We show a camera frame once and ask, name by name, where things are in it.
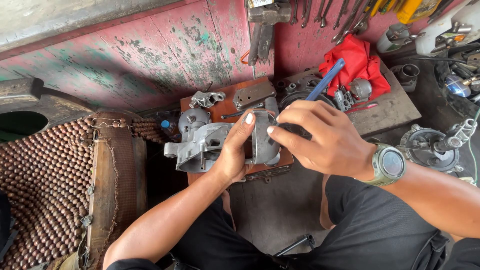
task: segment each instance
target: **fingernail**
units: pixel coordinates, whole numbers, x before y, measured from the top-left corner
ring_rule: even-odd
[[[247,118],[245,118],[245,122],[247,124],[251,124],[253,122],[253,115],[251,113],[247,114]]]

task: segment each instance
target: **blue bottle cap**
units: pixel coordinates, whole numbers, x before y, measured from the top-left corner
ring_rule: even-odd
[[[168,128],[169,126],[170,126],[170,122],[169,122],[169,121],[167,121],[167,120],[163,120],[163,121],[162,121],[162,127],[163,127],[163,128]]]

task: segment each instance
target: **left hand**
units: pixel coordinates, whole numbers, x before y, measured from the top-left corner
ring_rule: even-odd
[[[243,144],[252,134],[255,127],[255,115],[247,110],[233,125],[225,139],[220,156],[208,172],[221,175],[228,184],[242,179],[253,167],[253,164],[245,164],[245,151]]]

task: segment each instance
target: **white plastic container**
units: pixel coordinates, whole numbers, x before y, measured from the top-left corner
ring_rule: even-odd
[[[417,54],[425,56],[435,56],[439,54],[441,51],[430,53],[435,48],[435,38],[451,29],[453,22],[472,25],[472,30],[466,34],[462,41],[457,43],[458,46],[477,40],[480,37],[480,1],[467,6],[470,2],[471,0],[463,1],[445,13],[445,15],[437,18],[429,26],[420,30],[419,33],[426,32],[426,34],[415,40]]]

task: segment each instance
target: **right hand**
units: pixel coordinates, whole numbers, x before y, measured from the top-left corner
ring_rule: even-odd
[[[280,113],[277,121],[300,125],[312,134],[309,141],[281,127],[270,126],[267,130],[305,168],[361,181],[374,178],[372,156],[377,146],[360,137],[345,113],[320,100],[297,100]]]

